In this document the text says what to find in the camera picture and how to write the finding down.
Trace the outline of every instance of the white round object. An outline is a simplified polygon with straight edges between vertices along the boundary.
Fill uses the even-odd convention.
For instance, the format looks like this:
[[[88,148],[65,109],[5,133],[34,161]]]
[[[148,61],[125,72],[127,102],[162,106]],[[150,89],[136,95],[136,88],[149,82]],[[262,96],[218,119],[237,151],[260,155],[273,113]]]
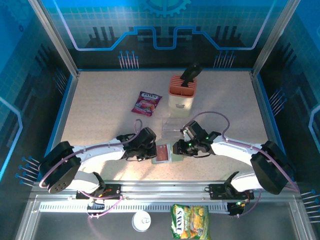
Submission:
[[[132,227],[138,232],[145,232],[150,227],[151,217],[146,211],[137,211],[132,218]]]

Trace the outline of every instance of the glass panel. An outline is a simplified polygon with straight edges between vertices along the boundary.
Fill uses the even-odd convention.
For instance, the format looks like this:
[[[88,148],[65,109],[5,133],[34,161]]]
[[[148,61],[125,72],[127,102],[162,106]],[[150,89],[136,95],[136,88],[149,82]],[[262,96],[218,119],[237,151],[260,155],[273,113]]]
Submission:
[[[304,193],[320,191],[319,10],[319,1],[300,2],[260,73],[286,154],[296,166]]]
[[[70,73],[26,0],[0,1],[0,236],[15,239]]]
[[[286,0],[43,0],[80,69],[252,68]]]

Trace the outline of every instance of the gear graphic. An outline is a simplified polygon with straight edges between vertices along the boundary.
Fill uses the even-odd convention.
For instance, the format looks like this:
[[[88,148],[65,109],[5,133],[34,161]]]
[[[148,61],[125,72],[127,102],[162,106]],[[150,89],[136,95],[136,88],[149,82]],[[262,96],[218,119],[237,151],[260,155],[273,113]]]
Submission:
[[[28,0],[2,0],[1,5],[6,6],[14,19],[22,26],[31,15],[31,6]]]
[[[144,10],[164,18],[168,15],[173,17],[174,14],[180,14],[180,10],[185,10],[186,5],[190,3],[191,0],[143,0],[141,2]]]

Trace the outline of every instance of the plastic container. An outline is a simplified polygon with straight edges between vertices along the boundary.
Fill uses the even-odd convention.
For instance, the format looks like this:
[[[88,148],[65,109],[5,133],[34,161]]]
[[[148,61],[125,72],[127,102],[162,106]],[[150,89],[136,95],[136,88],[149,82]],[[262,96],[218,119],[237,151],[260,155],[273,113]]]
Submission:
[[[181,86],[184,80],[179,75],[171,78],[169,85],[169,108],[170,117],[186,118],[190,115],[192,103],[197,89],[197,79],[188,83],[188,87]]]
[[[150,214],[146,211],[137,211],[132,218],[132,227],[137,232],[145,232],[151,224]]]

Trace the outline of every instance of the snack bag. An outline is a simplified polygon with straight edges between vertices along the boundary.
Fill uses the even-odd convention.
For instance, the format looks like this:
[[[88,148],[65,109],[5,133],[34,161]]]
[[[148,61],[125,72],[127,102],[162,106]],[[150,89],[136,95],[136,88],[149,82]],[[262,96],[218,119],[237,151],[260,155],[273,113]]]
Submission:
[[[131,112],[150,117],[161,98],[162,96],[141,91],[139,98]]]
[[[207,206],[175,204],[171,207],[171,216],[171,231],[174,239],[211,240]]]

